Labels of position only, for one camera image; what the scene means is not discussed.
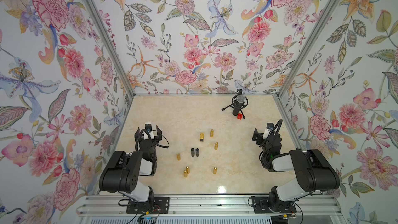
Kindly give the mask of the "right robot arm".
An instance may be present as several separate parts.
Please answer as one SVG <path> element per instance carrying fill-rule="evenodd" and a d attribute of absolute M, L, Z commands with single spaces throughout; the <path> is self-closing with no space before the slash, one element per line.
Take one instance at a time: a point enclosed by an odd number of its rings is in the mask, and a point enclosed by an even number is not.
<path fill-rule="evenodd" d="M 283 121 L 268 123 L 263 133 L 254 130 L 252 140 L 262 149 L 259 160 L 269 172 L 293 171 L 295 178 L 284 185 L 274 186 L 267 197 L 253 197 L 256 213 L 296 212 L 295 203 L 316 191 L 338 189 L 341 180 L 325 156 L 318 149 L 291 150 L 281 153 L 279 133 Z"/>

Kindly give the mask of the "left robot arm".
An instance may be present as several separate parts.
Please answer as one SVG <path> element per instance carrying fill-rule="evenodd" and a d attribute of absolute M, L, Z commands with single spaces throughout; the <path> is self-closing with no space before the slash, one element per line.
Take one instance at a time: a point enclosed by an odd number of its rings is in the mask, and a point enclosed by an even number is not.
<path fill-rule="evenodd" d="M 164 139 L 159 127 L 152 128 L 146 123 L 144 129 L 134 134 L 135 150 L 127 153 L 115 151 L 99 178 L 99 190 L 121 194 L 135 203 L 154 203 L 153 190 L 139 181 L 139 177 L 154 176 L 157 171 L 157 148 L 168 149 L 169 144 L 161 145 Z"/>

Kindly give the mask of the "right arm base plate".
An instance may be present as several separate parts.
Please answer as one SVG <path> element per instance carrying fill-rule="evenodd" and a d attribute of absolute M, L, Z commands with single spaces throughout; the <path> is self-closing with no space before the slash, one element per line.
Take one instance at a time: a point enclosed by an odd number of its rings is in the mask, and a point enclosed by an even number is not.
<path fill-rule="evenodd" d="M 295 214 L 293 202 L 280 201 L 278 198 L 251 197 L 249 200 L 255 214 Z"/>

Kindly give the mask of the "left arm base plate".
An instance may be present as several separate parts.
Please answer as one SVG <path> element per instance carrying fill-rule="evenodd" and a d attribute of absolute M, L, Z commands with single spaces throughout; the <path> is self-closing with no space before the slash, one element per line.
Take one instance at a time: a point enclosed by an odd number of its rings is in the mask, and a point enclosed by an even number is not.
<path fill-rule="evenodd" d="M 146 202 L 137 202 L 129 200 L 126 213 L 127 214 L 168 214 L 170 207 L 169 197 L 149 198 Z"/>

